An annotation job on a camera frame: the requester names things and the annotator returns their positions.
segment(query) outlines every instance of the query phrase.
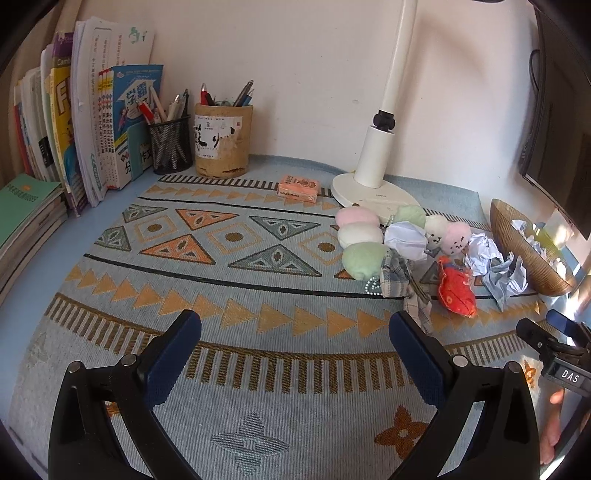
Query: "black mesh pen holder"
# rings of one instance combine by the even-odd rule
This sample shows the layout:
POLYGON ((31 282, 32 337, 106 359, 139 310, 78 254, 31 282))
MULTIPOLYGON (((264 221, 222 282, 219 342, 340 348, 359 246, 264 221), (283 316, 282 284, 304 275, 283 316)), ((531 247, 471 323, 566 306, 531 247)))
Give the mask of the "black mesh pen holder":
POLYGON ((154 157, 154 173, 164 175, 183 171, 193 165, 189 142, 189 118, 148 125, 154 157))

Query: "green notebook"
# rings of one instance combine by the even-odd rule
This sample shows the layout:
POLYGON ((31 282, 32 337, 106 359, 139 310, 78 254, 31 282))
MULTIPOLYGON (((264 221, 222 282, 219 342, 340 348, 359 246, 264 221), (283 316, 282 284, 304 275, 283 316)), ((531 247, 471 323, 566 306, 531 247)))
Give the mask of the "green notebook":
POLYGON ((36 180, 25 173, 0 190, 0 247, 29 215, 40 210, 50 198, 56 198, 59 191, 58 181, 36 180))

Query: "blue gripper pad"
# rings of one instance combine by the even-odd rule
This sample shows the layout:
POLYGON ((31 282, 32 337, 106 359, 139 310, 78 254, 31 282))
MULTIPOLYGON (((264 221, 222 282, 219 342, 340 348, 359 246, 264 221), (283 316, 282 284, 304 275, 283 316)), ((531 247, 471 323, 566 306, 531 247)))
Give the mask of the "blue gripper pad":
POLYGON ((548 320, 550 325, 567 337, 573 338, 576 336, 577 324, 560 312, 557 312, 554 309, 548 310, 548 313, 546 313, 546 320, 548 320))
POLYGON ((423 401, 440 409, 446 400, 443 373, 400 312, 390 317, 389 333, 390 341, 423 401))
POLYGON ((144 401, 148 408, 166 401, 178 376, 183 371, 195 345, 201 338, 201 320, 199 315, 189 310, 180 315, 187 317, 178 331, 164 345, 158 358, 145 377, 144 401))

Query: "stack of books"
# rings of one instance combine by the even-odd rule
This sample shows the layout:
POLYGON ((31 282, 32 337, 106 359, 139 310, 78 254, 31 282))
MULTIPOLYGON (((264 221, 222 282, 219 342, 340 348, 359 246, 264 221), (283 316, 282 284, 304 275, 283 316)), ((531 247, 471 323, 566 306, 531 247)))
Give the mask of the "stack of books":
POLYGON ((136 105, 155 109, 151 92, 158 95, 162 65, 147 65, 153 42, 154 31, 141 25, 95 17, 76 22, 74 32, 56 34, 40 67, 14 89, 25 172, 59 181, 76 216, 151 165, 136 105))
POLYGON ((21 173, 0 190, 0 304, 33 255, 67 219, 60 182, 21 173))

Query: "sticker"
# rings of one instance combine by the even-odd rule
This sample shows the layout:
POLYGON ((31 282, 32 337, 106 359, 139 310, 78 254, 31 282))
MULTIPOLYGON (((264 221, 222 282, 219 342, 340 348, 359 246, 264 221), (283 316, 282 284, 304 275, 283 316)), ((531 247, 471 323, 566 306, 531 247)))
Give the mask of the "sticker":
POLYGON ((201 158, 217 160, 222 138, 237 134, 242 128, 241 116, 195 117, 195 153, 201 158))

